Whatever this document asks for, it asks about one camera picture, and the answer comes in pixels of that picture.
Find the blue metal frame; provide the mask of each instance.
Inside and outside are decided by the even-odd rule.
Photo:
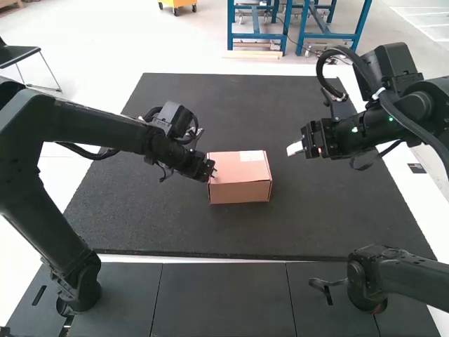
[[[234,0],[227,0],[227,50],[234,48],[234,39],[269,39],[280,40],[282,54],[286,53],[288,27],[290,26],[290,17],[292,13],[293,0],[287,0],[286,16],[282,34],[265,34],[260,32],[259,16],[257,10],[265,9],[272,12],[272,23],[276,23],[276,16],[279,10],[279,0],[267,0],[266,6],[236,5]],[[253,33],[233,33],[232,24],[235,22],[236,9],[250,9],[253,17]]]
[[[328,23],[332,22],[335,7],[337,5],[337,0],[332,0],[332,3],[330,5],[319,5],[319,0],[314,0],[314,2],[311,4],[311,0],[304,0],[303,4],[293,4],[293,8],[308,8],[308,11],[302,11],[301,15],[301,25],[300,25],[300,35],[297,40],[297,47],[296,47],[296,55],[301,55],[302,49],[304,46],[304,39],[347,39],[352,40],[352,46],[351,49],[355,51],[358,46],[358,42],[360,41],[360,37],[362,35],[363,27],[365,26],[366,18],[368,17],[368,12],[371,7],[371,3],[373,0],[364,0],[363,8],[360,14],[360,18],[357,22],[356,31],[353,34],[338,34],[338,33],[332,33],[327,26]],[[329,15],[326,22],[324,22],[323,18],[321,17],[320,13],[317,11],[318,9],[328,9]],[[321,33],[306,33],[306,21],[308,14],[311,14],[313,18],[315,19],[316,23],[320,27]]]

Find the chair leg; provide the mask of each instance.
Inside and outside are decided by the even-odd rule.
[[[28,87],[30,88],[40,88],[40,89],[46,89],[46,90],[52,90],[52,91],[57,91],[58,93],[62,92],[61,86],[58,83],[58,80],[56,79],[55,75],[53,74],[53,72],[51,71],[51,68],[48,66],[48,63],[46,61],[46,59],[44,58],[44,56],[42,55],[42,53],[39,51],[39,54],[41,54],[42,60],[44,61],[45,65],[47,66],[48,70],[50,71],[51,76],[53,77],[53,79],[55,80],[56,85],[58,86],[58,88],[49,88],[47,86],[35,86],[34,84],[27,84]]]
[[[17,63],[15,64],[15,67],[17,68],[17,71],[19,72],[20,78],[22,79],[22,83],[25,84],[25,80],[23,79],[22,72],[20,71],[20,68]]]

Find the black robotic arm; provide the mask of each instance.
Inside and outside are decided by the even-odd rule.
[[[324,78],[323,66],[333,55],[345,55],[354,62],[362,98],[368,101],[365,111],[348,114],[347,93]],[[345,47],[330,48],[320,57],[316,71],[331,116],[302,127],[302,138],[287,148],[288,155],[304,152],[308,159],[351,158],[351,167],[364,171],[401,142],[409,147],[426,143],[436,150],[449,176],[449,77],[424,80],[403,43],[379,46],[361,57]],[[389,141],[394,143],[388,149],[357,164],[361,154]],[[449,312],[449,265],[402,249],[368,246],[349,255],[347,276],[344,282],[319,282],[347,284],[351,302],[367,312],[385,310],[388,293]],[[320,288],[315,280],[309,283]]]
[[[145,156],[165,171],[206,182],[214,161],[194,149],[202,130],[185,107],[168,102],[142,119],[94,110],[0,77],[0,213],[41,254],[60,285],[58,312],[73,315],[95,305],[100,259],[73,231],[39,178],[44,142],[109,147]]]

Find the chair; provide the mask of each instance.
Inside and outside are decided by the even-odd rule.
[[[22,72],[20,72],[18,62],[21,60],[24,60],[25,58],[28,58],[31,55],[34,55],[36,53],[41,54],[42,60],[45,62],[48,70],[50,70],[51,76],[55,80],[56,85],[58,88],[49,88],[46,86],[35,86],[33,84],[25,84],[25,80],[23,79]],[[62,89],[58,83],[58,81],[55,78],[55,75],[51,71],[50,67],[48,66],[47,61],[43,57],[41,53],[41,49],[39,47],[24,47],[24,46],[8,46],[3,39],[0,37],[0,69],[5,69],[9,67],[10,65],[15,65],[17,67],[17,70],[19,71],[20,78],[22,79],[23,84],[25,84],[28,87],[31,88],[41,88],[41,89],[47,89],[57,92],[62,92]]]

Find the cardboard box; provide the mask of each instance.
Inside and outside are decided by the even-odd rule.
[[[208,158],[217,169],[208,181],[210,204],[269,201],[272,173],[265,151],[211,152]]]

